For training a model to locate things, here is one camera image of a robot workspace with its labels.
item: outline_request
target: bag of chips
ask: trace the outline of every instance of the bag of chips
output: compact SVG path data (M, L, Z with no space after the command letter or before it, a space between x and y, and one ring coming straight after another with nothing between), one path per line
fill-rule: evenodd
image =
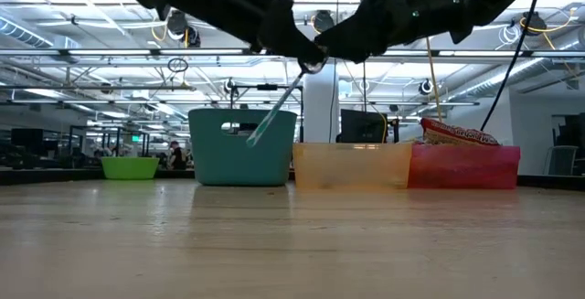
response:
M423 118L420 125L424 131L426 144L500 145L493 136L481 131L450 126L427 118Z

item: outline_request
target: orange plastic container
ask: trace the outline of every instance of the orange plastic container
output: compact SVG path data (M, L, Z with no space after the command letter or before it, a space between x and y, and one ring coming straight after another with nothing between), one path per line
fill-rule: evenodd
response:
M416 144L409 188L514 189L519 163L519 147Z
M412 144L296 144L297 189L405 189Z

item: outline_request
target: lime green bowl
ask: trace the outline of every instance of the lime green bowl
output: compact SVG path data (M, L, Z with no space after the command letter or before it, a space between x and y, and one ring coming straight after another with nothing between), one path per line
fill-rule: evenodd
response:
M103 173L110 180L147 180L154 178L158 158L103 157Z

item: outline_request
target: red plastic container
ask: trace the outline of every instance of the red plastic container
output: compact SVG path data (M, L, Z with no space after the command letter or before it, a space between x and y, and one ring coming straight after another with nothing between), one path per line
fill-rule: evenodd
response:
M514 189L519 163L519 147L415 144L409 188Z

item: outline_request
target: wooden table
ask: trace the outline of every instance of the wooden table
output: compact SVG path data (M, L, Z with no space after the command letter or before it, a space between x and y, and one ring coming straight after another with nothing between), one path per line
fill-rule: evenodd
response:
M576 192L0 187L15 298L581 298Z

